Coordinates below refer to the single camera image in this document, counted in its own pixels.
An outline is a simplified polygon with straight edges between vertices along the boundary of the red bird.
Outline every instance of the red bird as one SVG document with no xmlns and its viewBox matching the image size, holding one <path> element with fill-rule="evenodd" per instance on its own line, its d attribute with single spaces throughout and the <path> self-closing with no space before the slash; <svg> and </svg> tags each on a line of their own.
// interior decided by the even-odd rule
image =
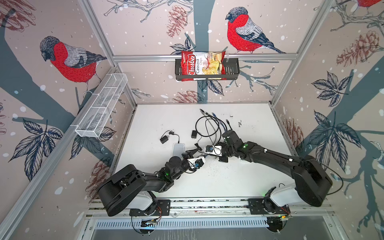
<svg viewBox="0 0 384 240">
<path fill-rule="evenodd" d="M 346 3 L 346 2 L 349 2 L 349 1 L 352 1 L 352 0 L 346 0 L 346 1 L 343 1 L 343 2 L 339 3 L 339 5 L 344 4 L 344 3 Z M 368 8 L 369 8 L 370 6 L 372 6 L 372 5 L 376 4 L 376 3 L 378 3 L 378 2 L 381 1 L 381 0 L 354 0 L 354 1 L 355 1 L 355 2 L 358 2 L 358 6 L 359 6 L 359 7 L 366 7 L 366 8 L 367 8 L 367 14 L 366 14 L 366 15 L 368 15 L 368 14 L 371 14 L 371 13 L 372 13 L 372 12 L 369 12 Z"/>
<path fill-rule="evenodd" d="M 232 8 L 225 19 L 228 20 L 228 41 L 237 49 L 236 53 L 240 51 L 252 53 L 258 48 L 269 48 L 278 53 L 284 53 L 277 49 L 266 38 L 263 30 L 252 22 L 245 8 Z"/>
<path fill-rule="evenodd" d="M 45 61 L 49 59 L 68 80 L 76 83 L 87 83 L 87 90 L 83 96 L 85 93 L 91 93 L 88 91 L 88 81 L 93 75 L 96 75 L 98 64 L 107 59 L 99 54 L 88 52 L 84 48 L 62 43 L 53 36 L 48 36 L 42 40 L 40 51 L 43 59 Z"/>
</svg>

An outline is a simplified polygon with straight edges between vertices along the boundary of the bag of chips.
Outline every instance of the bag of chips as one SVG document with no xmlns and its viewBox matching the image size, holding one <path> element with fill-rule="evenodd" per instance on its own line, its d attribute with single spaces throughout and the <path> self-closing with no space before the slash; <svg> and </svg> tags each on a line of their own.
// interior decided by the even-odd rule
<svg viewBox="0 0 384 240">
<path fill-rule="evenodd" d="M 181 52 L 181 74 L 182 75 L 213 75 L 225 74 L 223 68 L 224 52 Z M 205 78 L 184 78 L 182 81 L 205 80 Z"/>
</svg>

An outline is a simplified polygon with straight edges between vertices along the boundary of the white smartphone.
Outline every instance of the white smartphone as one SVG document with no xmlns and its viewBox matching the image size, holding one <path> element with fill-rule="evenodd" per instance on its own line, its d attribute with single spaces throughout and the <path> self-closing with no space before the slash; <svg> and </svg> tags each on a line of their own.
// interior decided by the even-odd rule
<svg viewBox="0 0 384 240">
<path fill-rule="evenodd" d="M 174 143 L 172 150 L 172 157 L 177 156 L 179 158 L 183 158 L 181 154 L 184 152 L 184 143 Z"/>
</svg>

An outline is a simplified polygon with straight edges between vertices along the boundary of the white table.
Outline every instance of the white table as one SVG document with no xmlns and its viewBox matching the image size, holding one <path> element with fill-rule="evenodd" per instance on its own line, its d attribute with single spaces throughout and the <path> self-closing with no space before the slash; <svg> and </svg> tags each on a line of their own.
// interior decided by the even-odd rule
<svg viewBox="0 0 384 240">
<path fill-rule="evenodd" d="M 169 140 L 161 144 L 159 139 L 166 130 L 172 130 L 180 136 L 180 143 L 185 144 L 185 150 L 196 148 L 194 144 L 200 136 L 193 139 L 191 133 L 197 119 L 202 116 L 200 108 L 208 113 L 214 112 L 223 121 L 228 119 L 243 142 L 256 142 L 267 149 L 290 154 L 268 104 L 139 105 L 115 172 L 128 164 L 134 164 L 143 172 L 160 170 L 171 157 L 173 144 L 177 143 L 177 136 L 169 135 Z M 202 134 L 207 132 L 203 119 L 199 121 L 198 131 Z M 206 145 L 211 145 L 208 137 L 199 142 L 202 148 Z M 229 158 L 228 163 L 219 162 L 218 158 L 212 156 L 206 160 L 197 172 L 182 174 L 168 191 L 155 195 L 181 198 L 254 197 L 263 196 L 279 183 L 294 182 L 289 176 L 270 167 L 235 157 Z"/>
</svg>

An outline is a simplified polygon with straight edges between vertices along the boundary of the white wire basket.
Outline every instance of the white wire basket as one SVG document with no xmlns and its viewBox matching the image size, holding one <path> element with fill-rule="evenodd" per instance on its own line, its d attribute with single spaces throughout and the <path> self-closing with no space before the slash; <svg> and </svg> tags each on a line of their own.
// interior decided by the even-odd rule
<svg viewBox="0 0 384 240">
<path fill-rule="evenodd" d="M 125 74 L 111 74 L 75 130 L 80 137 L 100 136 L 127 82 Z"/>
</svg>

